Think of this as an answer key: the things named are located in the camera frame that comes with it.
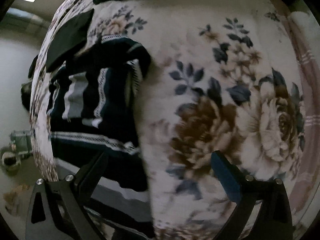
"floral bedsheet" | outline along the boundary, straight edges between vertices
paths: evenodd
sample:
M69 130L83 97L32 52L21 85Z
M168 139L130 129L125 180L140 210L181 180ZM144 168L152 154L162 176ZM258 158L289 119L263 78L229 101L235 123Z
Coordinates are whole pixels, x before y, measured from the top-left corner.
M308 142L299 67L312 54L298 58L287 19L270 0L66 0L33 80L33 147L45 177L57 179L45 113L54 74L45 73L46 51L63 23L91 8L81 52L100 35L121 33L153 59L135 122L158 239L212 239L227 221L235 205L210 168L214 150L256 179L281 178L291 194ZM258 210L259 203L243 236Z

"silver screw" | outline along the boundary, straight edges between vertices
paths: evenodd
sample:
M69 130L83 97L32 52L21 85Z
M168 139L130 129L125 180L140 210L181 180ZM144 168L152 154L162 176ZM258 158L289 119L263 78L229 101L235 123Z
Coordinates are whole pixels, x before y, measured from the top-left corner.
M279 185L281 185L283 182L282 182L282 180L281 179L276 179L276 184L279 184Z
M66 176L66 181L72 181L73 180L73 175L67 175Z
M38 179L36 183L37 183L38 185L41 185L43 182L44 182L44 179Z
M247 181L253 181L253 180L254 180L254 177L252 177L251 175L246 175L246 176L245 176L245 179L246 179Z

